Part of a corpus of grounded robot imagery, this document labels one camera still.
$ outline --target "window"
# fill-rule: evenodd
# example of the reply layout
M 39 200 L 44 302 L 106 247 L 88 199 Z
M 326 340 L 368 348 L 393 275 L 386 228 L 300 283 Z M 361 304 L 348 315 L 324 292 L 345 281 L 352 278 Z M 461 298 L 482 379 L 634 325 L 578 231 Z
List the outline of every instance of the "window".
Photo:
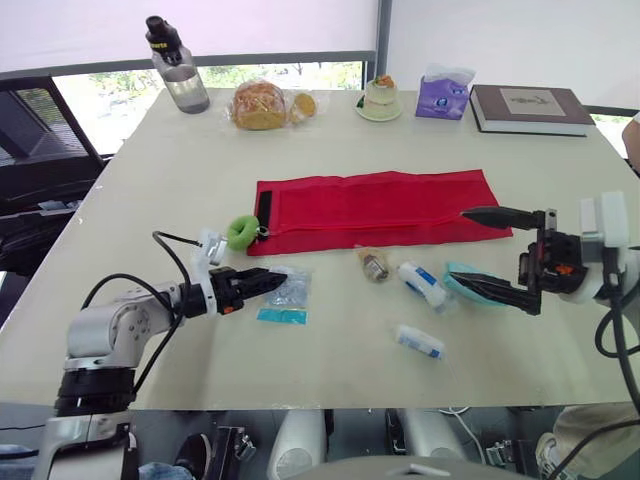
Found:
M 264 78 L 282 88 L 360 89 L 362 62 L 199 67 L 207 87 L 235 88 Z M 155 70 L 70 75 L 56 85 L 100 154 L 118 151 L 164 87 Z
M 591 118 L 596 122 L 600 133 L 609 140 L 609 143 L 616 149 L 618 155 L 627 158 L 627 148 L 622 141 L 622 130 L 631 121 L 632 117 L 622 117 L 614 115 L 591 114 Z

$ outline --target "window blind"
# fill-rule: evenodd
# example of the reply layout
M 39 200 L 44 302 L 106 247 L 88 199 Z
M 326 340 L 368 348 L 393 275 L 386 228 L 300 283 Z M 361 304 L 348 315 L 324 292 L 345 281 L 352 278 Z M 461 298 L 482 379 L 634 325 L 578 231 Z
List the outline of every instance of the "window blind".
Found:
M 151 56 L 160 15 L 194 55 L 375 50 L 376 0 L 16 0 L 0 14 L 0 71 Z

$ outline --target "jeans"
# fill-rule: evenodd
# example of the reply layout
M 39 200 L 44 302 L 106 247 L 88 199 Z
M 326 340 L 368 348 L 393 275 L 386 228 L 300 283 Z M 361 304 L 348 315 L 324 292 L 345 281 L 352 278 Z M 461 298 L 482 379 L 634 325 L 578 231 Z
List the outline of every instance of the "jeans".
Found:
M 0 445 L 1 453 L 26 452 L 19 445 Z M 36 457 L 0 461 L 0 480 L 31 480 Z M 188 470 L 165 463 L 147 463 L 138 469 L 140 480 L 193 480 Z

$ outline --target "black cable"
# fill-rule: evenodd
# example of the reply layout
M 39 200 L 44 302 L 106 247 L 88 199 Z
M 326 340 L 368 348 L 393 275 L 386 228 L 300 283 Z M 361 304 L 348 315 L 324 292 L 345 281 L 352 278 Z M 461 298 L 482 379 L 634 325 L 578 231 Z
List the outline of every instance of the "black cable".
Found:
M 153 232 L 151 236 L 158 243 L 158 245 L 160 245 L 164 249 L 164 251 L 169 254 L 169 256 L 173 259 L 175 264 L 178 266 L 178 270 L 180 270 L 180 273 L 182 273 L 182 276 L 184 277 L 184 286 L 182 291 L 182 301 L 180 302 L 180 311 L 178 312 L 177 316 L 173 318 L 173 324 L 169 328 L 169 331 L 163 337 L 162 341 L 160 342 L 156 350 L 151 355 L 151 358 L 145 365 L 144 370 L 140 374 L 140 377 L 138 378 L 138 381 L 136 382 L 135 387 L 133 388 L 134 394 L 138 393 L 138 391 L 142 387 L 142 384 L 144 383 L 147 376 L 149 375 L 149 372 L 151 371 L 151 367 L 153 367 L 154 363 L 156 363 L 156 360 L 162 353 L 162 350 L 164 350 L 164 347 L 167 345 L 167 343 L 169 343 L 169 340 L 171 340 L 171 337 L 173 337 L 173 334 L 176 333 L 176 330 L 180 326 L 180 323 L 184 318 L 184 314 L 187 306 L 187 298 L 188 298 L 189 292 L 191 291 L 191 279 L 189 278 L 189 272 L 187 272 L 187 269 L 185 268 L 180 258 L 178 258 L 178 255 L 176 255 L 176 253 L 171 249 L 171 247 L 169 247 L 169 245 L 167 245 L 164 242 L 164 240 L 162 240 L 161 237 L 169 238 L 172 240 L 178 239 L 177 241 L 183 241 L 185 239 L 181 237 L 176 237 L 175 235 L 170 235 L 168 233 L 158 232 L 158 231 Z
M 40 450 L 29 450 L 28 452 L 0 453 L 0 460 L 20 460 L 21 458 L 36 457 Z
M 631 290 L 629 290 L 629 292 L 627 292 L 627 294 L 624 297 L 622 297 L 623 311 L 635 299 L 635 297 L 638 294 L 640 294 L 640 280 L 635 284 L 635 286 Z M 602 317 L 602 320 L 600 320 L 600 323 L 598 324 L 598 328 L 596 328 L 595 343 L 596 343 L 596 349 L 598 350 L 598 352 L 600 352 L 605 357 L 618 358 L 618 354 L 616 352 L 610 352 L 609 350 L 604 348 L 604 345 L 603 345 L 604 333 L 607 327 L 609 326 L 609 324 L 611 323 L 612 319 L 613 319 L 613 313 L 611 312 L 611 310 L 609 310 L 609 312 L 607 312 L 607 314 L 604 317 Z M 633 355 L 638 352 L 640 352 L 640 345 L 636 345 L 635 347 L 627 350 L 628 355 Z
M 3 427 L 0 428 L 0 432 L 6 432 L 7 430 L 31 430 L 33 428 L 42 428 L 45 424 L 42 425 L 31 425 L 30 427 Z
M 196 240 L 189 240 L 188 238 L 178 237 L 177 235 L 172 235 L 170 233 L 165 233 L 165 232 L 153 232 L 153 233 L 157 233 L 159 236 L 168 238 L 170 240 L 175 240 L 176 242 L 187 243 L 189 245 L 194 245 L 196 247 L 202 246 L 202 244 L 200 242 L 197 242 Z
M 589 442 L 591 442 L 594 438 L 599 437 L 602 434 L 607 432 L 612 432 L 613 430 L 618 430 L 620 428 L 628 428 L 633 426 L 640 425 L 640 420 L 629 420 L 627 422 L 613 423 L 611 425 L 607 425 L 606 427 L 599 428 L 598 430 L 594 430 L 589 435 L 584 437 L 573 450 L 569 452 L 569 454 L 558 464 L 558 466 L 551 472 L 551 474 L 547 477 L 547 480 L 556 480 L 558 475 L 562 473 L 562 471 L 567 468 L 569 463 L 580 453 L 580 451 L 587 446 Z
M 624 338 L 624 323 L 622 320 L 622 275 L 618 268 L 618 250 L 615 248 L 603 248 L 602 250 L 602 279 L 605 297 L 609 299 L 611 317 L 613 322 L 613 338 L 616 345 L 616 353 L 620 364 L 620 371 L 624 383 L 629 391 L 631 402 L 640 415 L 640 392 L 633 376 L 627 342 Z
M 633 376 L 631 362 L 629 361 L 629 354 L 627 353 L 627 342 L 624 338 L 624 323 L 622 321 L 620 296 L 614 295 L 611 298 L 611 311 L 613 312 L 613 337 L 615 339 L 616 350 L 618 352 L 620 370 L 622 371 L 624 383 L 627 385 L 627 390 L 629 390 L 633 406 L 636 407 L 636 411 L 638 412 L 638 415 L 640 415 L 640 392 L 638 391 L 638 385 L 636 384 Z
M 96 296 L 96 293 L 98 293 L 98 290 L 100 290 L 105 283 L 108 283 L 111 280 L 116 280 L 118 278 L 123 279 L 123 280 L 129 280 L 130 282 L 133 282 L 133 283 L 136 283 L 136 284 L 140 285 L 142 288 L 147 290 L 151 295 L 153 295 L 154 298 L 158 302 L 160 302 L 160 304 L 164 308 L 166 308 L 169 312 L 173 312 L 173 310 L 171 309 L 171 305 L 167 302 L 167 300 L 162 296 L 162 294 L 160 292 L 158 292 L 155 288 L 153 288 L 151 285 L 149 285 L 144 280 L 142 280 L 142 279 L 140 279 L 140 278 L 138 278 L 138 277 L 136 277 L 134 275 L 129 275 L 128 273 L 114 273 L 112 275 L 108 275 L 108 276 L 104 277 L 102 280 L 100 280 L 98 283 L 96 283 L 96 285 L 91 289 L 91 291 L 89 292 L 89 295 L 87 295 L 87 298 L 85 299 L 84 303 L 82 304 L 82 310 L 84 310 L 85 308 L 87 308 L 91 304 L 91 301 L 93 300 L 93 297 Z

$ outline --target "toothpaste tube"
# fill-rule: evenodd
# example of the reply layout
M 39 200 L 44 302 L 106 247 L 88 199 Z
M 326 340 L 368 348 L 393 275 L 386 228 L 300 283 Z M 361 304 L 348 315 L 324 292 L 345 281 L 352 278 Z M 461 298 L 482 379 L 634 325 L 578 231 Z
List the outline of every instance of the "toothpaste tube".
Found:
M 422 295 L 436 313 L 443 313 L 456 303 L 453 295 L 442 288 L 435 277 L 413 262 L 400 265 L 398 277 Z
M 444 343 L 422 330 L 407 325 L 398 325 L 396 328 L 396 342 L 433 358 L 442 359 L 444 356 Z

